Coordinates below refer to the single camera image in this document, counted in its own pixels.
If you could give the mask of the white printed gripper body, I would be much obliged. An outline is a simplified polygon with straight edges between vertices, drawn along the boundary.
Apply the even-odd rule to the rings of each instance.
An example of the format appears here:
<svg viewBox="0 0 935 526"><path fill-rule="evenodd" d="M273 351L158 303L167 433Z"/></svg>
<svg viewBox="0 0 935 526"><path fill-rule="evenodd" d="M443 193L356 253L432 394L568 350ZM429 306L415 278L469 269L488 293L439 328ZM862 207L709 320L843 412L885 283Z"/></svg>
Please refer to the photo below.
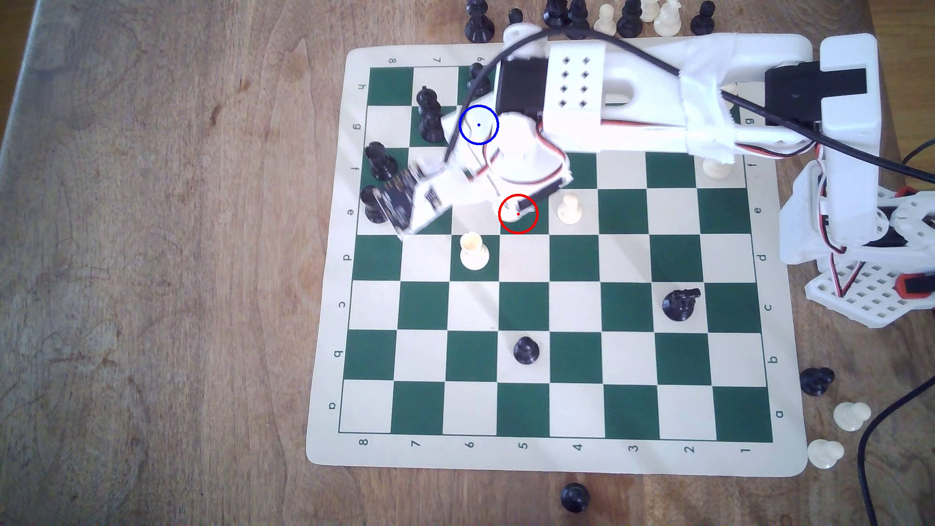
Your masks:
<svg viewBox="0 0 935 526"><path fill-rule="evenodd" d="M573 180L568 155L520 113L465 117L477 144L456 146L448 161L411 161L398 174L398 234L415 234L448 209L484 203L513 223Z"/></svg>

